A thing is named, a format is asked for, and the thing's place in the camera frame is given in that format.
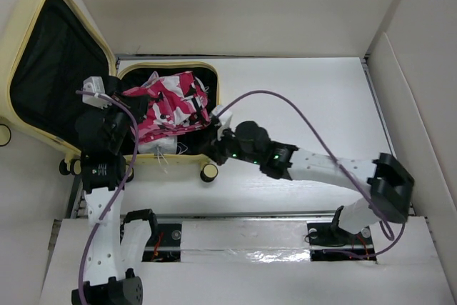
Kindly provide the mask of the white towel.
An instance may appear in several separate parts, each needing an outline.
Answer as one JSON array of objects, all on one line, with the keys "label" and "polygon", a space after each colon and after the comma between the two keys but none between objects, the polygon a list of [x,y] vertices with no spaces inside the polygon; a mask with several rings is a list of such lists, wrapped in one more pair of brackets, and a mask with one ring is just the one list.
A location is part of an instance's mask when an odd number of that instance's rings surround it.
[{"label": "white towel", "polygon": [[140,143],[138,152],[140,154],[175,154],[178,147],[176,136],[165,136],[163,138]]}]

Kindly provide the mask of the pink camouflage shorts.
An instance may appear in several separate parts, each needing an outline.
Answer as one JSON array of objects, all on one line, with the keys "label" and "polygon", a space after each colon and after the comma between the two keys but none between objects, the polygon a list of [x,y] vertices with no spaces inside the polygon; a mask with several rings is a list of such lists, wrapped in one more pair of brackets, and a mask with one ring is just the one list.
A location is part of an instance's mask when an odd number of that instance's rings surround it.
[{"label": "pink camouflage shorts", "polygon": [[140,144],[197,131],[210,123],[208,95],[192,71],[170,76],[159,76],[155,71],[146,83],[123,95],[149,97],[146,119],[139,124]]}]

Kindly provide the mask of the white grey headphones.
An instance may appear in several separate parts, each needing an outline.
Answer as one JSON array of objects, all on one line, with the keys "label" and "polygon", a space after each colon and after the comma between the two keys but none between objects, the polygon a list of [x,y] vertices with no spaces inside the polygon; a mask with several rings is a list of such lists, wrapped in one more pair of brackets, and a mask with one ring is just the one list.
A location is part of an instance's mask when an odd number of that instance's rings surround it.
[{"label": "white grey headphones", "polygon": [[208,95],[209,87],[205,86],[204,83],[198,77],[194,77],[194,84],[198,94]]}]

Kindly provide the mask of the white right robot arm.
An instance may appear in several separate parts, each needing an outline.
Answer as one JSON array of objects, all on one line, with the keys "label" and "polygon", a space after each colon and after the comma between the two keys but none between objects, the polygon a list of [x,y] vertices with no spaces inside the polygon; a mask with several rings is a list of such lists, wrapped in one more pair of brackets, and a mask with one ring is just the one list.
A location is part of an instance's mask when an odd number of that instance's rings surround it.
[{"label": "white right robot arm", "polygon": [[274,141],[254,121],[245,121],[234,130],[214,121],[202,152],[218,165],[228,159],[255,164],[272,179],[316,181],[358,192],[361,198],[340,206],[329,227],[338,243],[346,243],[373,224],[408,221],[415,180],[391,154],[381,153],[373,160],[337,159]]}]

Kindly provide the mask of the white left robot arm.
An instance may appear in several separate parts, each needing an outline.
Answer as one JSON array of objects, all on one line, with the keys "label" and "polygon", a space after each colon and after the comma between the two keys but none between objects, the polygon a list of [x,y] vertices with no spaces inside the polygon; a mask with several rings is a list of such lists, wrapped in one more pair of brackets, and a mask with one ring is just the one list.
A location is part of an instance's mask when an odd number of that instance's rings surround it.
[{"label": "white left robot arm", "polygon": [[139,138],[147,100],[90,91],[80,91],[80,95],[84,103],[99,110],[85,113],[76,122],[91,231],[71,302],[142,304],[144,287],[138,269],[146,245],[159,238],[159,228],[151,209],[131,211],[121,218],[125,185],[133,170],[133,164],[121,153],[121,145],[127,134]]}]

